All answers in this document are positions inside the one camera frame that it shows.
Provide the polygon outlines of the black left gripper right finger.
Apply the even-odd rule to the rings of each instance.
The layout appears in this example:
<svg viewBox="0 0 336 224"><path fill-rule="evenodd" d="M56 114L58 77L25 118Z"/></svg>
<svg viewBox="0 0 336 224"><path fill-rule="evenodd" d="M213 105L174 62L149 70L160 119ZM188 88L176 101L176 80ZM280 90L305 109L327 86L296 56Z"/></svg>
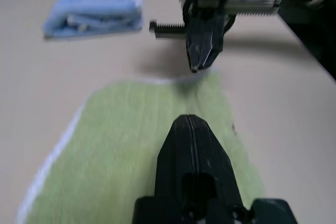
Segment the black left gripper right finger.
<svg viewBox="0 0 336 224"><path fill-rule="evenodd" d="M196 115L190 115L189 122L199 172L199 195L205 200L218 199L225 206L242 206L231 161L210 126Z"/></svg>

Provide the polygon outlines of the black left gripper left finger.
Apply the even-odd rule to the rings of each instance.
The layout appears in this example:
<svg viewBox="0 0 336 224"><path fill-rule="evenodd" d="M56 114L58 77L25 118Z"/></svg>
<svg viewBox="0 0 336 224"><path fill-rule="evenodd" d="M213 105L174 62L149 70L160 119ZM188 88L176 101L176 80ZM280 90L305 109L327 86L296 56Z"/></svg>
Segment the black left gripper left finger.
<svg viewBox="0 0 336 224"><path fill-rule="evenodd" d="M154 195L181 198L185 174L193 171L192 129L189 115L180 115L172 123L157 157Z"/></svg>

